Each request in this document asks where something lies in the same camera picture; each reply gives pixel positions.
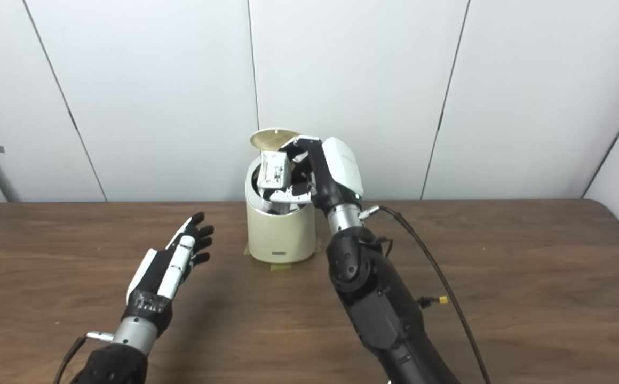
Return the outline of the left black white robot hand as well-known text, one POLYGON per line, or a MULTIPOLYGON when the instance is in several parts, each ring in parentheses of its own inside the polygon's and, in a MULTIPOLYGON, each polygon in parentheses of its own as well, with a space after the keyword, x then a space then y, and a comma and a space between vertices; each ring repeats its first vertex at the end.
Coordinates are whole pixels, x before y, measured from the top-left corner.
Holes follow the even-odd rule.
POLYGON ((155 326, 162 336, 173 317, 172 304, 193 268, 208 262, 214 226, 202 226, 204 212, 189 217, 162 250, 147 251, 132 277, 126 295, 126 308, 120 317, 138 318, 155 326))

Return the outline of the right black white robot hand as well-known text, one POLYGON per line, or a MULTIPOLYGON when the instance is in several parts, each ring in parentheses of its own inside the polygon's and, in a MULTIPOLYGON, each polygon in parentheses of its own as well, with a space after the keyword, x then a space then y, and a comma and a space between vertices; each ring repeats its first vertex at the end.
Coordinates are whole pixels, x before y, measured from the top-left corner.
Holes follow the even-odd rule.
POLYGON ((342 204, 360 207, 364 194, 358 162, 351 148, 337 138, 324 141, 298 135, 286 141, 280 152, 295 164, 292 184, 263 192, 275 203, 309 204, 329 216, 342 204))

